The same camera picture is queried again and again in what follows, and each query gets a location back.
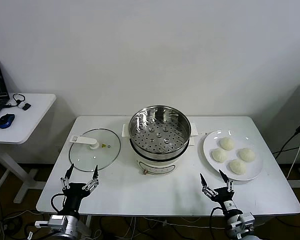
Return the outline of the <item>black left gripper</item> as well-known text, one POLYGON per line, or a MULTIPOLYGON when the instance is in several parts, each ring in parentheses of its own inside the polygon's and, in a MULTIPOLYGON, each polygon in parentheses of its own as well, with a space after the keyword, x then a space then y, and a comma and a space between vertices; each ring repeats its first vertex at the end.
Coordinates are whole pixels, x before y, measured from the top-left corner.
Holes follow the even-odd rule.
POLYGON ((92 179, 86 184, 69 183, 73 169, 74 164, 72 163, 66 171, 65 176, 60 178, 62 190, 65 195, 64 206, 61 210, 62 213, 78 213, 82 200, 88 197, 99 185, 98 165, 95 166, 92 179))

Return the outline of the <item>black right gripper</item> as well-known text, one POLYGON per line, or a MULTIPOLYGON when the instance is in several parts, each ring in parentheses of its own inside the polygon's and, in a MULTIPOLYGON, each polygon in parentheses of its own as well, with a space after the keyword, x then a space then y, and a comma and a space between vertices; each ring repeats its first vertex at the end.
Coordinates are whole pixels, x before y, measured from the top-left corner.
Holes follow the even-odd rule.
POLYGON ((238 208, 233 201, 233 196, 235 191, 233 189, 233 181, 228 178, 228 176, 220 169, 219 173, 226 183, 226 187, 220 187, 216 189, 211 189, 203 175, 200 173, 200 181, 202 185, 202 192, 213 202, 220 205, 223 213, 238 213, 238 208))

